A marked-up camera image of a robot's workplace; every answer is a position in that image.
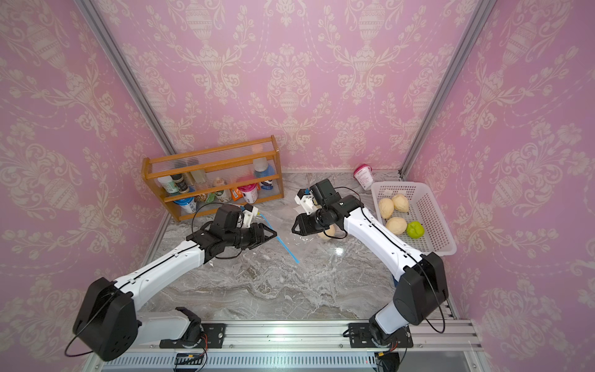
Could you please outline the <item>clear zip-top bag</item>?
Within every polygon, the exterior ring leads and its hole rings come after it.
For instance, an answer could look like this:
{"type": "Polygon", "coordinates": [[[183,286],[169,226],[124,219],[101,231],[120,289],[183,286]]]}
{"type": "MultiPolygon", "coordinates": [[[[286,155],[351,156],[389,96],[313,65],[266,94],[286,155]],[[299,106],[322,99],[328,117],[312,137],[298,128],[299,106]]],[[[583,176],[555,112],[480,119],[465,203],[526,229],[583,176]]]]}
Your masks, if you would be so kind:
{"type": "Polygon", "coordinates": [[[275,241],[289,254],[296,264],[304,264],[319,249],[324,249],[331,242],[339,242],[346,237],[346,233],[336,226],[336,237],[323,240],[318,234],[301,237],[291,232],[295,218],[301,210],[298,207],[277,206],[263,209],[259,212],[259,219],[277,232],[275,241]]]}

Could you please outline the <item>beige pear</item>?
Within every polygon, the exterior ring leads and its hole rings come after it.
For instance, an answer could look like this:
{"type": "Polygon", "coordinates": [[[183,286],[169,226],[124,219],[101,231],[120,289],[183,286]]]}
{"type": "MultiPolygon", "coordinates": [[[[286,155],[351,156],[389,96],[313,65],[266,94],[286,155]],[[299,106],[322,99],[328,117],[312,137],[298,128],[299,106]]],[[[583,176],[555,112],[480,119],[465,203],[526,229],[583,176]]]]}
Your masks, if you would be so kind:
{"type": "Polygon", "coordinates": [[[410,202],[409,200],[402,194],[395,195],[391,201],[393,202],[394,210],[397,212],[409,213],[410,211],[410,202]]]}
{"type": "Polygon", "coordinates": [[[408,222],[401,217],[392,217],[387,220],[385,226],[395,236],[399,236],[407,230],[408,222]]]}
{"type": "Polygon", "coordinates": [[[391,198],[382,198],[378,202],[379,213],[382,219],[389,219],[394,213],[394,203],[391,198]]]}

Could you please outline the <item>green pear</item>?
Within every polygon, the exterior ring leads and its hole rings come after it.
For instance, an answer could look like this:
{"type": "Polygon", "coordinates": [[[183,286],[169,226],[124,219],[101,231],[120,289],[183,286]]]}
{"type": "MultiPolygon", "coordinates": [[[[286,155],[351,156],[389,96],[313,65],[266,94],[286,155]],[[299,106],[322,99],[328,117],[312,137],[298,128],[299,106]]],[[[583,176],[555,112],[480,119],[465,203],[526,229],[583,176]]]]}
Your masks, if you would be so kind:
{"type": "Polygon", "coordinates": [[[411,239],[417,240],[425,235],[425,228],[419,221],[413,221],[408,224],[406,233],[411,239]]]}

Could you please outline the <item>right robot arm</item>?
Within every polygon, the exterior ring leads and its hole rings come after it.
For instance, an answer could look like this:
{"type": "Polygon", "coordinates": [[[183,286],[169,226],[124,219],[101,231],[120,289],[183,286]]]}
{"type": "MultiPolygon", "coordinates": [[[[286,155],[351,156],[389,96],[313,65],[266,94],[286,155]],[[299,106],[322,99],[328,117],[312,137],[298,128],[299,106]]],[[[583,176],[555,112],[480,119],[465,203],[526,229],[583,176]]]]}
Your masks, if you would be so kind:
{"type": "Polygon", "coordinates": [[[325,179],[299,190],[295,201],[304,212],[296,217],[293,234],[315,235],[335,225],[363,243],[396,280],[393,299],[369,320],[375,344],[395,344],[396,332],[420,325],[449,298],[443,259],[434,253],[423,254],[395,236],[358,196],[343,197],[325,179]]]}

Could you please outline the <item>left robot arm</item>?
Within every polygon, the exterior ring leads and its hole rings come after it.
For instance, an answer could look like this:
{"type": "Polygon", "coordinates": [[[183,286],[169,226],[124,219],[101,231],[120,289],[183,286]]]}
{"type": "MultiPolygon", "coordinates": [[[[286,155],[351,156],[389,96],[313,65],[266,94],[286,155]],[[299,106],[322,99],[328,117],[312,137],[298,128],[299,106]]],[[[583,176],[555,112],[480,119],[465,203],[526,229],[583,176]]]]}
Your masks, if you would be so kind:
{"type": "Polygon", "coordinates": [[[184,306],[172,316],[141,318],[138,311],[172,282],[218,259],[228,248],[239,253],[277,238],[267,224],[256,223],[257,208],[220,206],[213,220],[192,232],[173,250],[144,267],[110,281],[101,277],[85,293],[73,325],[73,339],[102,361],[113,361],[137,344],[165,344],[206,351],[208,336],[202,320],[184,306]]]}

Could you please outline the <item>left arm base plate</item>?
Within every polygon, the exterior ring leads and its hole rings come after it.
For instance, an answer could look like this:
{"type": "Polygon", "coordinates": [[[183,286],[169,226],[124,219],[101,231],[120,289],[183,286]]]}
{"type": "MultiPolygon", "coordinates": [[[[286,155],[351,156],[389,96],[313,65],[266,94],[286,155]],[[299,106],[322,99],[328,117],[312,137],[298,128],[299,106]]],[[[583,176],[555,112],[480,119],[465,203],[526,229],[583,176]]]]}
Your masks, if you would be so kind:
{"type": "Polygon", "coordinates": [[[221,349],[226,337],[226,324],[202,323],[190,325],[188,330],[178,339],[162,339],[159,344],[161,349],[221,349]]]}

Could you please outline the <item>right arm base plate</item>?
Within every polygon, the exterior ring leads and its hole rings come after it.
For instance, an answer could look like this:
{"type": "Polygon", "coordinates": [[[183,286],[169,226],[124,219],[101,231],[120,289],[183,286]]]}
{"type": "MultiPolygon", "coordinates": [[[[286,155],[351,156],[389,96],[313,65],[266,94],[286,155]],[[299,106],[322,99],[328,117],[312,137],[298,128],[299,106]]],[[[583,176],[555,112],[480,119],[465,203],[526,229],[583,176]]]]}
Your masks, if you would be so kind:
{"type": "Polygon", "coordinates": [[[342,334],[348,338],[352,348],[381,348],[394,350],[413,347],[412,334],[408,326],[387,335],[368,322],[351,322],[342,334]]]}

